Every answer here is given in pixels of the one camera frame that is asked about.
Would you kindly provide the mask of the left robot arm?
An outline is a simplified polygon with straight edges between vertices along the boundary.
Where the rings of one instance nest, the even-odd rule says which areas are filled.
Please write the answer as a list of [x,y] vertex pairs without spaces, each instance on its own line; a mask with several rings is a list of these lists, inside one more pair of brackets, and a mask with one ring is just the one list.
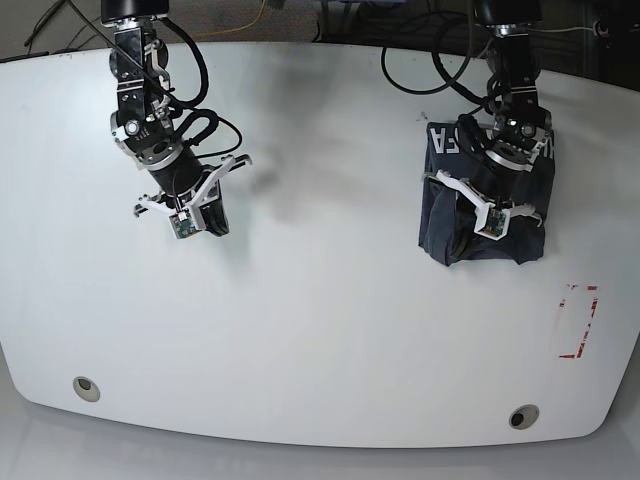
[[[473,112],[453,123],[427,126],[419,246],[438,263],[507,259],[522,265],[544,254],[544,222],[555,176],[552,118],[539,104],[540,69],[529,27],[540,21],[537,1],[470,1],[463,13],[447,15],[433,36],[432,62],[447,89],[491,115],[491,129]],[[491,34],[484,96],[460,84],[440,57],[443,38],[465,25]]]

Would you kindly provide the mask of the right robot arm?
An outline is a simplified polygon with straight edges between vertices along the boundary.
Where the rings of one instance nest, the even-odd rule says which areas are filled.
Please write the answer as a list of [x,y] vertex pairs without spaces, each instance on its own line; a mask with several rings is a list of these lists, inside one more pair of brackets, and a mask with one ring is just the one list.
[[[188,46],[199,72],[200,86],[190,100],[177,99],[167,71],[168,48],[154,24],[160,22]],[[204,57],[194,40],[169,18],[166,1],[104,1],[101,23],[114,29],[111,73],[117,81],[117,109],[111,116],[116,144],[160,188],[153,202],[178,215],[186,213],[205,184],[196,211],[203,229],[217,236],[228,232],[221,189],[214,174],[193,151],[228,120],[203,107],[209,89]]]

